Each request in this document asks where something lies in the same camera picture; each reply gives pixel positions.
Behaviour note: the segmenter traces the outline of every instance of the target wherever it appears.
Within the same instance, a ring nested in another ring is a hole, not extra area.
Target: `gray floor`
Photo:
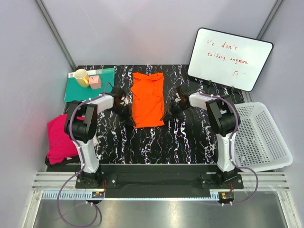
[[[247,197],[236,193],[236,201]],[[68,212],[81,201],[62,200],[62,213]],[[258,192],[248,203],[221,207],[216,202],[194,201],[103,201],[98,204],[102,221],[97,228],[286,228],[287,224],[273,192]],[[94,208],[81,205],[65,218],[83,226],[92,221]],[[56,209],[55,200],[42,200],[35,228],[68,228]]]

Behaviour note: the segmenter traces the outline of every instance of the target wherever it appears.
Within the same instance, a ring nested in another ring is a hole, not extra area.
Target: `orange shirt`
[[[136,128],[163,126],[163,73],[144,75],[133,73],[132,113]]]

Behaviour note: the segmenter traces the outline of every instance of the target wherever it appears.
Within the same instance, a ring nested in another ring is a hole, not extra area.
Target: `pink block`
[[[100,89],[101,88],[101,80],[98,75],[90,76],[89,84],[92,89]]]

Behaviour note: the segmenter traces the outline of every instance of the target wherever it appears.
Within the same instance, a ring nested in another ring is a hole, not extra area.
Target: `yellow mug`
[[[75,72],[74,77],[76,81],[84,88],[90,86],[89,84],[89,74],[85,69],[79,69]]]

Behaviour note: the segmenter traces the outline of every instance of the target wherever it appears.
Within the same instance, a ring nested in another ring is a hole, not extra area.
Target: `pink cloth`
[[[47,125],[49,152],[47,157],[53,165],[62,162],[65,158],[78,155],[77,149],[69,136],[64,132],[67,114],[60,115]]]

